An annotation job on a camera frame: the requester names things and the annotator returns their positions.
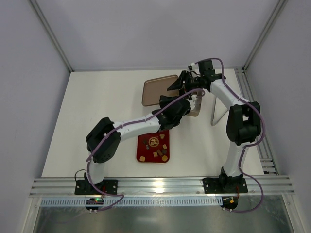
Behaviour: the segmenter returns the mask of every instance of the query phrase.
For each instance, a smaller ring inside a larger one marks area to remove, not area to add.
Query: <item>red tray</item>
[[[141,163],[167,163],[170,159],[169,131],[138,136],[136,159]]]

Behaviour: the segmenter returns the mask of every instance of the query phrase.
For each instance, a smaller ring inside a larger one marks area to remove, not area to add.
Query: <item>food item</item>
[[[168,157],[167,157],[166,155],[164,155],[164,156],[162,157],[162,161],[164,161],[164,162],[166,162],[167,159],[168,159]]]
[[[163,155],[162,152],[161,152],[160,150],[157,150],[157,153],[158,153],[160,156]]]

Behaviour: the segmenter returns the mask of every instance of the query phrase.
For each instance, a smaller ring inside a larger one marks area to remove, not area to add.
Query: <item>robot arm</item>
[[[89,152],[95,151],[89,165],[89,176],[94,184],[103,181],[104,163],[112,158],[120,142],[146,133],[170,130],[179,125],[182,116],[191,110],[188,100],[177,101],[177,97],[161,96],[159,104],[162,111],[160,114],[158,113],[160,110],[154,110],[144,117],[122,122],[112,122],[106,117],[88,134],[87,149]],[[108,133],[110,136],[98,147]]]
[[[179,95],[181,96],[197,88],[207,89],[219,98],[229,110],[226,132],[230,140],[230,147],[226,163],[221,169],[219,182],[221,183],[222,190],[235,193],[237,185],[241,184],[243,178],[239,169],[241,152],[245,145],[254,142],[256,137],[260,135],[260,119],[252,108],[243,103],[243,101],[249,102],[248,100],[241,96],[237,98],[228,90],[225,86],[226,84],[222,80],[221,74],[215,73],[211,61],[202,61],[199,62],[198,65],[200,71],[199,75],[193,77],[192,73],[194,71],[192,67],[189,66],[189,71],[182,71],[179,78],[168,90],[179,90]],[[174,99],[176,99],[176,97],[161,96],[159,101],[161,109]],[[163,111],[163,113],[157,115],[157,117],[145,121],[151,115],[159,111],[154,110],[152,114],[134,120],[139,122],[137,124],[127,125],[127,122],[112,122],[108,117],[103,118],[86,137],[87,149],[90,152],[97,147],[107,133],[116,127],[120,127],[120,125],[123,127],[113,132],[98,148],[96,153],[93,154],[89,171],[93,182],[96,184],[103,180],[103,164],[114,155],[121,141],[145,133],[156,133],[172,129],[179,124],[182,116],[190,112],[189,101],[191,100],[192,97],[187,96],[172,104]],[[250,104],[260,112],[260,106],[257,102],[252,102]],[[243,166],[244,159],[245,156],[240,163],[241,167]]]

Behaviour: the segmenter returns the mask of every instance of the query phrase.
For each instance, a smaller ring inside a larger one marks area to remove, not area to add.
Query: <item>purple cable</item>
[[[253,105],[251,105],[249,102],[247,102],[247,101],[241,99],[241,98],[239,97],[239,95],[236,94],[236,93],[230,88],[230,86],[227,85],[227,83],[225,82],[225,77],[224,77],[224,63],[223,63],[223,61],[222,61],[221,59],[219,59],[219,58],[208,58],[208,59],[204,59],[204,60],[198,61],[198,62],[196,62],[196,64],[199,63],[199,62],[211,61],[211,60],[218,60],[218,61],[221,63],[221,66],[222,66],[222,80],[223,80],[223,84],[225,85],[225,87],[226,87],[226,88],[231,92],[231,94],[234,95],[234,97],[236,97],[239,101],[241,101],[242,103],[244,103],[244,104],[246,104],[247,106],[249,106],[249,107],[258,115],[258,117],[260,118],[260,120],[261,120],[261,122],[262,122],[262,134],[261,134],[260,139],[259,139],[257,142],[253,143],[253,144],[246,145],[245,147],[243,147],[243,150],[242,150],[242,153],[241,153],[241,156],[240,156],[240,159],[239,159],[239,170],[240,170],[240,172],[241,172],[243,175],[248,176],[249,178],[253,179],[253,180],[258,184],[258,186],[259,186],[259,188],[260,188],[260,191],[261,191],[261,199],[260,199],[260,202],[259,202],[254,208],[252,208],[252,209],[250,209],[250,210],[231,210],[232,212],[235,212],[235,213],[248,213],[248,212],[251,212],[251,211],[254,211],[254,210],[258,209],[258,208],[261,206],[261,204],[262,204],[262,202],[263,202],[263,199],[264,199],[264,193],[263,193],[263,189],[262,189],[262,186],[261,186],[261,184],[259,183],[259,181],[258,181],[255,177],[253,177],[253,176],[251,176],[251,175],[248,175],[248,174],[246,174],[245,172],[242,171],[242,168],[241,168],[242,159],[243,159],[243,157],[244,157],[245,149],[246,149],[247,147],[256,146],[256,145],[258,145],[260,142],[263,141],[263,139],[264,139],[264,137],[265,137],[265,135],[266,135],[266,124],[265,124],[265,121],[264,121],[262,115],[260,114],[260,112],[259,112]]]
[[[193,93],[193,92],[199,92],[199,91],[202,91],[202,96],[205,95],[205,91],[203,89],[200,89],[200,88],[197,88],[197,89],[193,89],[191,91],[188,91],[187,93],[183,94],[182,96],[179,96],[178,98],[176,98],[175,100],[173,100],[172,102],[170,102],[168,105],[166,105],[164,108],[162,108],[160,111],[156,112],[155,114],[153,114],[152,116],[146,118],[146,119],[142,119],[142,120],[136,120],[136,121],[131,121],[131,122],[127,122],[123,125],[119,125],[118,127],[114,128],[113,130],[111,130],[109,133],[106,134],[106,136],[104,136],[104,138],[100,141],[100,143],[97,145],[97,147],[92,151],[91,155],[89,155],[89,157],[87,158],[86,162],[87,162],[87,166],[86,166],[86,175],[87,175],[87,178],[88,178],[88,181],[89,183],[92,185],[92,187],[97,191],[99,192],[100,194],[103,194],[103,195],[106,195],[106,196],[109,196],[109,197],[121,197],[119,200],[117,200],[116,202],[112,203],[111,205],[109,206],[106,206],[106,207],[103,207],[101,209],[99,209],[97,212],[99,211],[104,211],[104,210],[107,210],[107,209],[110,209],[111,207],[113,207],[114,205],[116,205],[117,203],[119,203],[123,198],[124,198],[124,195],[123,194],[117,194],[117,195],[113,195],[113,194],[108,194],[108,193],[105,193],[101,190],[99,190],[95,184],[93,183],[92,179],[91,179],[91,176],[89,174],[89,166],[90,166],[90,160],[91,158],[93,157],[93,155],[96,153],[96,151],[99,149],[99,147],[104,143],[104,141],[115,131],[117,131],[118,129],[121,129],[123,128],[124,126],[127,126],[127,125],[132,125],[132,124],[137,124],[137,123],[142,123],[142,122],[146,122],[154,117],[156,117],[157,115],[161,114],[163,111],[165,111],[167,108],[169,108],[172,104],[176,103],[177,101],[183,99],[184,97],[188,96],[189,94]]]

